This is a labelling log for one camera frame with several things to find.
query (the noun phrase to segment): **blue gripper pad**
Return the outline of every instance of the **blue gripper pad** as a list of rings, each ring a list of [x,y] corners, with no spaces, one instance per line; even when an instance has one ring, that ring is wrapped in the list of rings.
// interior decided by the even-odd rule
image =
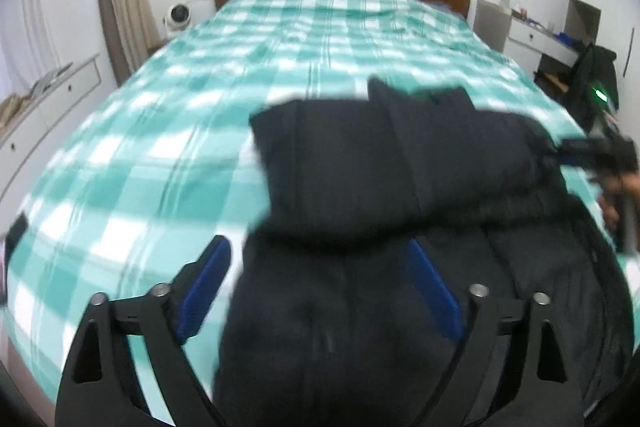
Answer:
[[[462,340],[462,311],[426,252],[416,240],[409,241],[408,270],[415,288],[431,311],[438,332],[452,341]]]
[[[200,331],[231,264],[231,243],[217,235],[195,263],[186,264],[172,282],[174,331],[179,343]]]

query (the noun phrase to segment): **plaid bedspread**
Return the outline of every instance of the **plaid bedspread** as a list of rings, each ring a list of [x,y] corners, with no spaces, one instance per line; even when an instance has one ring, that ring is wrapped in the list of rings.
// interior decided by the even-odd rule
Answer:
[[[233,243],[232,269],[201,333],[186,344],[210,391],[242,241],[269,203],[249,115],[292,97],[366,96],[372,73],[405,90],[463,86],[477,107],[530,115],[554,139],[582,134],[465,22],[418,1],[231,0],[113,93],[24,203],[31,226],[10,263],[7,322],[46,394],[56,397],[94,292],[146,293],[220,233]],[[584,173],[564,174],[600,219]],[[635,294],[640,271],[625,270]],[[140,338],[132,350],[152,412],[171,422]]]

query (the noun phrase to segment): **desk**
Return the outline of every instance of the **desk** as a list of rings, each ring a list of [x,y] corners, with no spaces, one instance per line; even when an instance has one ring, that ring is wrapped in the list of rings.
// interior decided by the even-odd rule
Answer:
[[[512,58],[525,73],[534,76],[542,55],[571,67],[578,53],[544,30],[505,13],[497,4],[478,0],[474,32],[491,49]]]

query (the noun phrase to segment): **green light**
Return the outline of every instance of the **green light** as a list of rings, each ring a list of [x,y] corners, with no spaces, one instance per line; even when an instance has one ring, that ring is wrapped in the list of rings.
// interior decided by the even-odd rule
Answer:
[[[593,88],[593,90],[596,92],[596,95],[598,96],[599,99],[601,99],[604,102],[607,102],[607,100],[609,100],[607,98],[607,95],[604,94],[601,90],[596,89],[595,87]]]

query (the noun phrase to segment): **cloth on dresser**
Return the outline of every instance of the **cloth on dresser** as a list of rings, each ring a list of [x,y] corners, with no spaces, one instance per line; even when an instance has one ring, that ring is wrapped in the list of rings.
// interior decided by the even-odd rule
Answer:
[[[456,348],[407,271],[416,238],[463,316],[471,283],[551,296],[583,403],[552,410],[546,425],[579,425],[629,363],[632,310],[609,245],[541,160],[548,135],[529,118],[476,110],[462,89],[419,100],[378,80],[368,88],[368,101],[298,100],[252,118],[271,212],[245,245],[222,335],[223,417],[410,425]],[[548,404],[526,413],[547,417]]]

